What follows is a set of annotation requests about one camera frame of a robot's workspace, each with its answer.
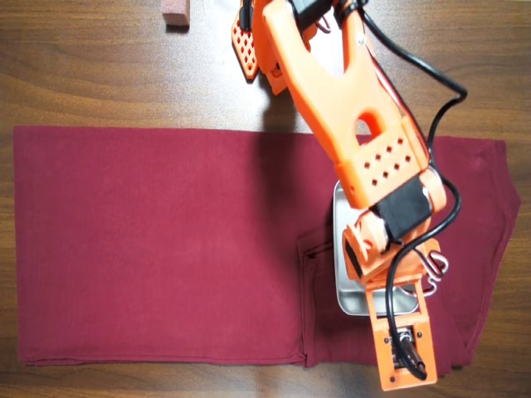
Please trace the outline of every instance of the wood grain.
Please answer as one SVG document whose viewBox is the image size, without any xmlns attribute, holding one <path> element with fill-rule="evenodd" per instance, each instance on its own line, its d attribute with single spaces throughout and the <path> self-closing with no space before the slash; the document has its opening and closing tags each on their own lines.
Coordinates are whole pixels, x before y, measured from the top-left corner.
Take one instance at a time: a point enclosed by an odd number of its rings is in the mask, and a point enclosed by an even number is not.
<svg viewBox="0 0 531 398">
<path fill-rule="evenodd" d="M 508 143 L 523 205 L 471 366 L 436 386 L 383 394 L 376 369 L 354 364 L 24 368 L 17 361 L 14 125 L 309 132 L 287 93 L 273 98 L 263 79 L 244 81 L 229 37 L 238 4 L 192 0 L 184 32 L 166 29 L 153 0 L 0 3 L 0 396 L 531 396 L 531 2 L 519 1 L 381 0 L 368 8 L 390 36 L 468 87 L 470 98 L 441 133 Z M 337 38 L 314 45 L 334 73 Z M 426 126 L 448 93 L 376 47 Z"/>
</svg>

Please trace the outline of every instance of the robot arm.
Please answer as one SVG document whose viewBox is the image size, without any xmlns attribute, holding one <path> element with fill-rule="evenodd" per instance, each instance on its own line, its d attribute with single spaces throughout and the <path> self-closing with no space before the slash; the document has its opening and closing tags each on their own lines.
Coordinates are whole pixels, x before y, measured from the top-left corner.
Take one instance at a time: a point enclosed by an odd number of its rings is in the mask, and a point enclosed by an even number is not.
<svg viewBox="0 0 531 398">
<path fill-rule="evenodd" d="M 426 273 L 434 278 L 441 274 L 432 257 L 439 245 L 425 239 L 408 252 L 403 246 L 423 237 L 432 216 L 445 208 L 443 181 L 431 166 L 417 123 L 373 58 L 358 12 L 361 4 L 335 3 L 343 30 L 344 73 L 339 78 L 309 53 L 309 38 L 315 34 L 311 22 L 316 20 L 306 11 L 320 17 L 315 8 L 324 13 L 330 1 L 255 0 L 252 36 L 247 34 L 273 91 L 288 88 L 334 163 L 350 206 L 364 210 L 343 232 L 343 255 L 348 277 L 366 291 L 382 388 L 431 384 L 436 364 L 421 279 Z M 367 123 L 372 135 L 364 145 L 356 139 L 358 120 Z M 406 285 L 415 287 L 418 310 L 395 316 L 391 299 L 387 319 L 378 318 L 373 292 Z"/>
</svg>

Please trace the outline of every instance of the red cloth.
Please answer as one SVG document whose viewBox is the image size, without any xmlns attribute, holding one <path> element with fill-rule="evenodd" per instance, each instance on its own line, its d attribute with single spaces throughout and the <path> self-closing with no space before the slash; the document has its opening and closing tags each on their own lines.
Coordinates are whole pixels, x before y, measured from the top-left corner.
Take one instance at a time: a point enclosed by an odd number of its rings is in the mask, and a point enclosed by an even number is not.
<svg viewBox="0 0 531 398">
<path fill-rule="evenodd" d="M 439 138 L 463 194 L 427 300 L 438 371 L 468 363 L 519 209 L 500 141 Z M 335 296 L 336 176 L 314 137 L 20 127 L 19 358 L 375 363 Z"/>
</svg>

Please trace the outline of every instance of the metal plate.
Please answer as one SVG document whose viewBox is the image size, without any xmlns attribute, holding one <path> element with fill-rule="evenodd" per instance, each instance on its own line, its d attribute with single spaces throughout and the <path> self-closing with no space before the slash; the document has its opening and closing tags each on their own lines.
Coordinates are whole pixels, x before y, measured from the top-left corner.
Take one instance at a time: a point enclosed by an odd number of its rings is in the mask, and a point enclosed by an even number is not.
<svg viewBox="0 0 531 398">
<path fill-rule="evenodd" d="M 368 316 L 365 290 L 358 281 L 347 276 L 347 268 L 343 257 L 343 231 L 347 224 L 356 222 L 362 211 L 353 209 L 348 204 L 343 188 L 336 184 L 334 189 L 334 263 L 335 285 L 339 306 L 348 315 Z M 395 313 L 412 313 L 417 309 L 417 299 L 395 289 L 393 294 Z M 374 306 L 377 315 L 385 315 L 385 290 L 374 293 Z"/>
</svg>

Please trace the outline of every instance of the pink eraser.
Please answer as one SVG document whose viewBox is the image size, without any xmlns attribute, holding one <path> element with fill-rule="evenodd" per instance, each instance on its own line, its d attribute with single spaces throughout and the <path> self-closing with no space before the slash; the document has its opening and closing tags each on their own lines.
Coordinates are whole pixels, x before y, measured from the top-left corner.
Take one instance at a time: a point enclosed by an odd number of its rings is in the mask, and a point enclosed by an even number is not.
<svg viewBox="0 0 531 398">
<path fill-rule="evenodd" d="M 162 12 L 166 25 L 190 26 L 190 0 L 163 0 Z"/>
</svg>

